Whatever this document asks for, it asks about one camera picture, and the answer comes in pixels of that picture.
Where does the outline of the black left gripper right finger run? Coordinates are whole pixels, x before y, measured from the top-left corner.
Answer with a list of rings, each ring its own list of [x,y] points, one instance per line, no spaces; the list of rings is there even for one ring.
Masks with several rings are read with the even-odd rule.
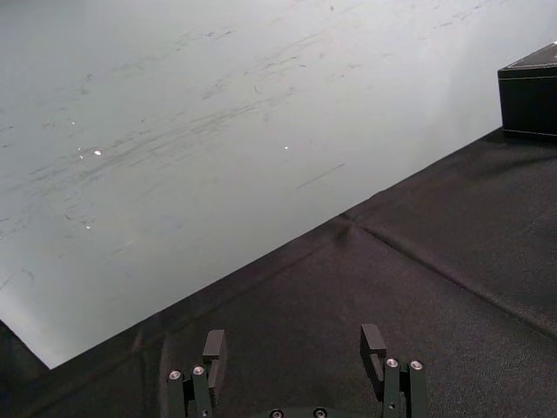
[[[360,326],[359,353],[383,417],[427,417],[426,367],[420,360],[401,361],[387,353],[374,324]]]

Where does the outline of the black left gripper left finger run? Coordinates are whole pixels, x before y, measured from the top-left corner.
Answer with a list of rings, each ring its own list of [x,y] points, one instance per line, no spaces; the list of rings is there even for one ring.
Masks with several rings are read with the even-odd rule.
[[[211,330],[206,336],[202,361],[187,371],[173,369],[167,374],[168,416],[215,417],[226,362],[225,330]]]

